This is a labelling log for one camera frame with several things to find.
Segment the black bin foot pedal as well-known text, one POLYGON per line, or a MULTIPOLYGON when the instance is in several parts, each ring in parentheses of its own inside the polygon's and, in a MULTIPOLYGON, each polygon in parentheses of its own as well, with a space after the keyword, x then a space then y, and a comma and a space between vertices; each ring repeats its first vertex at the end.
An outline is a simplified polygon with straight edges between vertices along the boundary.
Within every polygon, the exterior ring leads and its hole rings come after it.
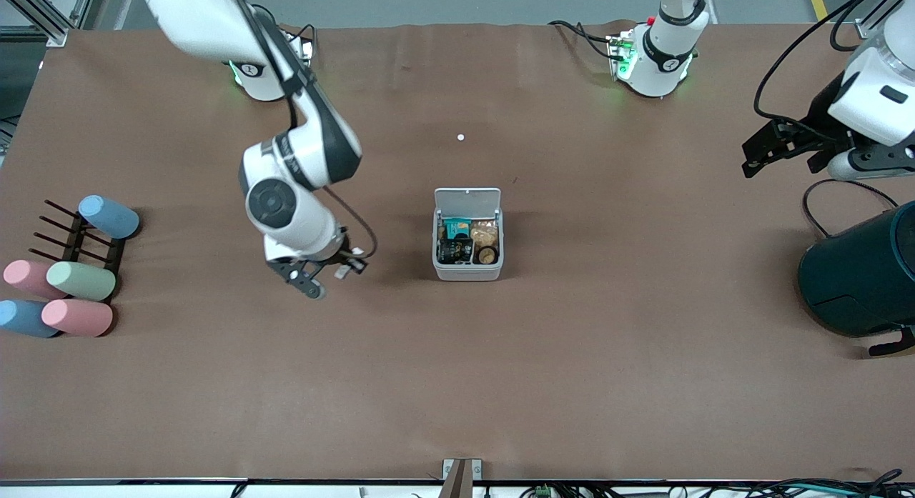
POLYGON ((902 328, 898 341, 873 345, 867 354, 872 359, 915 354, 915 327, 902 328))

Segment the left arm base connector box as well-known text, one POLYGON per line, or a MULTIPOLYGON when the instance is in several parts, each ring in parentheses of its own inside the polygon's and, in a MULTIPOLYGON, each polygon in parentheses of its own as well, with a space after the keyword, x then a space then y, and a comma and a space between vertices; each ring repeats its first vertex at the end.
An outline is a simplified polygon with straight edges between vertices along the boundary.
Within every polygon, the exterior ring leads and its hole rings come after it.
POLYGON ((630 81, 632 69, 638 58, 634 29, 605 36, 609 69, 615 81, 630 81))

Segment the green plastic cup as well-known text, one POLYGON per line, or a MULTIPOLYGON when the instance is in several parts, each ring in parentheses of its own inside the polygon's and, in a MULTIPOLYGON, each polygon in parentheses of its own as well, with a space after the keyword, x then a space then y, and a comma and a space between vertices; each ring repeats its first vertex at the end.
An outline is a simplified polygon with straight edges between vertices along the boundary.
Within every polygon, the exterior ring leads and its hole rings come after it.
POLYGON ((76 299, 104 302, 114 293, 117 276, 102 267, 79 262, 56 262, 46 271, 46 282, 76 299))

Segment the blue plastic cup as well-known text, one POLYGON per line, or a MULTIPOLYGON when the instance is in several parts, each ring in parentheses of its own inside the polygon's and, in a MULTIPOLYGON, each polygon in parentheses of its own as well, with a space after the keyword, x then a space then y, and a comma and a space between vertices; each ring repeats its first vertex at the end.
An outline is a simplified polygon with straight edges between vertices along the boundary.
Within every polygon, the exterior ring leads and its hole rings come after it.
POLYGON ((46 302, 26 299, 7 299, 0 302, 0 329, 30 337, 52 338, 62 335, 42 319, 46 302))
POLYGON ((78 212, 92 226, 113 239, 128 239, 140 229, 139 214, 107 197, 92 194, 84 197, 78 205, 78 212))

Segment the pink plastic cup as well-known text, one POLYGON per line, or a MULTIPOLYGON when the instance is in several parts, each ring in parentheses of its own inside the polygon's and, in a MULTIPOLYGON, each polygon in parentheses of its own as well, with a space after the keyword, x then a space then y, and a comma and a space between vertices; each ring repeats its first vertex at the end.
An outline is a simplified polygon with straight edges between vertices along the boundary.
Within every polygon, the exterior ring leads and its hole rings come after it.
POLYGON ((43 322, 53 329, 79 337, 100 337, 114 323, 114 310, 105 303, 58 299, 46 303, 43 322))
POLYGON ((46 280, 51 264, 20 259, 4 267, 3 279, 15 289, 25 291, 42 299, 65 299, 68 294, 57 289, 46 280))

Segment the small white lidded bin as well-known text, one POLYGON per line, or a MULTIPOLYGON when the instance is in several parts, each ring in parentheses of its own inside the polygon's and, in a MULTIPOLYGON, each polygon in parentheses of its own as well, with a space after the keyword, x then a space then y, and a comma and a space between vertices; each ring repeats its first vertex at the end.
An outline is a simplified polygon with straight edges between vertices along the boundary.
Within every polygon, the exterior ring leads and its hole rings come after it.
POLYGON ((432 215, 432 266, 438 279, 444 281, 494 281, 499 279, 504 261, 504 213, 501 209, 501 191, 493 186, 444 186, 434 192, 435 211, 432 215), (439 264, 437 245, 445 239, 443 220, 466 218, 468 220, 495 220, 499 224, 499 261, 491 266, 476 263, 474 244, 472 261, 467 264, 439 264))

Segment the black peg cup rack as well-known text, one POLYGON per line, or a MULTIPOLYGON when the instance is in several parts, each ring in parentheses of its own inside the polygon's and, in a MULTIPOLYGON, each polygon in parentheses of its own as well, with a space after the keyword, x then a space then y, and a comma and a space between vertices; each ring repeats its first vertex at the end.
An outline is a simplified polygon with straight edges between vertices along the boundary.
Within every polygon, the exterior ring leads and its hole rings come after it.
POLYGON ((114 293, 105 304, 110 304, 117 295, 121 279, 119 270, 123 254, 127 246, 127 239, 113 239, 102 231, 89 224, 82 215, 73 209, 62 207, 59 203, 46 199, 44 204, 61 215, 59 220, 46 215, 40 215, 39 220, 60 231, 60 234, 48 235, 41 231, 33 232, 40 240, 46 241, 60 249, 60 254, 50 254, 36 248, 29 248, 29 253, 49 260, 51 265, 56 262, 79 262, 89 266, 102 267, 110 270, 117 276, 117 286, 114 293))

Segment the black snack wrapper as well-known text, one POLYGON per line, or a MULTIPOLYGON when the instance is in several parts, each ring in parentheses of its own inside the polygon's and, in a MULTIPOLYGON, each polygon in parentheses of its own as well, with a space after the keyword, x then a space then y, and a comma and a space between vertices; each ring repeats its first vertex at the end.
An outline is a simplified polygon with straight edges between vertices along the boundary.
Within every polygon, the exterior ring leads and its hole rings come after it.
POLYGON ((471 238, 440 239, 437 245, 439 264, 467 264, 472 261, 474 241, 471 238))

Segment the large dark teal bin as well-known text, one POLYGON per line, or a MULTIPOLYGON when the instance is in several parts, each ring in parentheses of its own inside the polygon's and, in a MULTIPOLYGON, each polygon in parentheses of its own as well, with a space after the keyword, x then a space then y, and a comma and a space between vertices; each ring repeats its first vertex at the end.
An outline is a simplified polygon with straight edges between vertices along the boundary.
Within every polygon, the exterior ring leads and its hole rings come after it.
POLYGON ((798 290, 833 332, 915 338, 915 201, 818 241, 798 265, 798 290))

